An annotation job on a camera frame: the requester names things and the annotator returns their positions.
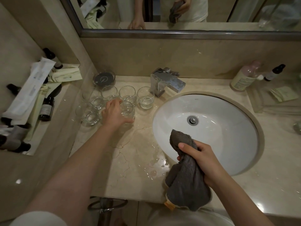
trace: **sink drain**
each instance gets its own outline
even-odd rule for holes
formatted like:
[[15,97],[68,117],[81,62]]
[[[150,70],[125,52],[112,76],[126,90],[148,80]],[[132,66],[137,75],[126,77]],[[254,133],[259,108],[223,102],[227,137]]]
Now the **sink drain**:
[[196,116],[187,117],[187,122],[191,126],[196,126],[199,123],[199,119]]

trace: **sink rim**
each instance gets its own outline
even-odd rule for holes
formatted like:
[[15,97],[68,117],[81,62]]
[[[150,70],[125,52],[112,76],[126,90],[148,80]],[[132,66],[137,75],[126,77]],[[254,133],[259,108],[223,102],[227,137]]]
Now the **sink rim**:
[[[253,122],[256,130],[257,130],[257,137],[258,137],[258,149],[257,149],[257,154],[255,156],[255,158],[250,162],[250,164],[244,169],[242,170],[240,173],[235,174],[236,175],[240,175],[246,171],[248,171],[249,169],[251,169],[254,165],[256,165],[256,163],[260,160],[264,148],[265,148],[265,137],[264,137],[264,132],[263,129],[259,123],[259,121],[257,120],[257,118],[252,114],[252,112],[250,112],[246,107],[244,107],[243,105],[241,105],[240,103],[234,101],[233,99],[226,97],[224,95],[218,94],[218,93],[213,93],[213,92],[208,92],[208,91],[188,91],[188,92],[183,92],[183,93],[179,93],[177,95],[171,96],[170,98],[166,99],[164,101],[163,104],[161,104],[155,111],[153,118],[152,118],[152,124],[153,124],[153,120],[157,114],[157,112],[159,111],[159,109],[167,102],[175,100],[183,95],[191,95],[191,94],[200,94],[200,95],[208,95],[208,96],[213,96],[216,98],[220,98],[222,100],[225,100],[231,104],[233,104],[234,106],[236,106],[237,108],[239,108],[240,110],[242,110]],[[176,164],[177,162],[175,162],[173,159],[171,159],[164,151],[163,151],[164,155],[166,156],[166,158],[168,158],[169,162],[172,162],[172,164]]]

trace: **wet countertop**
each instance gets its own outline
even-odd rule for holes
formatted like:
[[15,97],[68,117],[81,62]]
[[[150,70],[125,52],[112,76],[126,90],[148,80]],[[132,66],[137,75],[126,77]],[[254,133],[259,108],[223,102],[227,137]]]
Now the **wet countertop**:
[[[265,136],[265,149],[254,167],[233,178],[264,212],[301,217],[301,136],[292,129],[301,116],[257,114],[253,112],[246,92],[230,89],[230,80],[181,79],[186,82],[183,92],[208,91],[224,95],[240,103],[259,121]],[[150,86],[149,77],[116,76],[115,86],[133,86],[136,91]],[[136,106],[133,126],[123,127],[107,147],[94,179],[92,196],[165,202],[164,178],[172,162],[164,155],[152,131],[155,111],[175,92],[166,88],[155,98],[153,108]],[[72,155],[99,128],[81,126],[74,142]],[[205,207],[224,210],[213,192]]]

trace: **faucet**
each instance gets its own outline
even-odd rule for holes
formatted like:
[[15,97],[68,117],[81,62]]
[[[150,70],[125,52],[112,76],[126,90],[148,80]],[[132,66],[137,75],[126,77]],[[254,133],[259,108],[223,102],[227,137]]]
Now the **faucet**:
[[179,72],[171,71],[168,67],[158,68],[150,75],[150,88],[157,98],[164,93],[166,86],[179,93],[186,84],[177,78],[179,76]]

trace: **mirror frame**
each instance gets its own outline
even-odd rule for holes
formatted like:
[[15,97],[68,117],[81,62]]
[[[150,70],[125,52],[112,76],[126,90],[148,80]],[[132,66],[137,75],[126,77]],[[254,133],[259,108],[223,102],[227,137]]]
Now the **mirror frame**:
[[70,0],[60,0],[80,38],[301,41],[301,32],[84,29]]

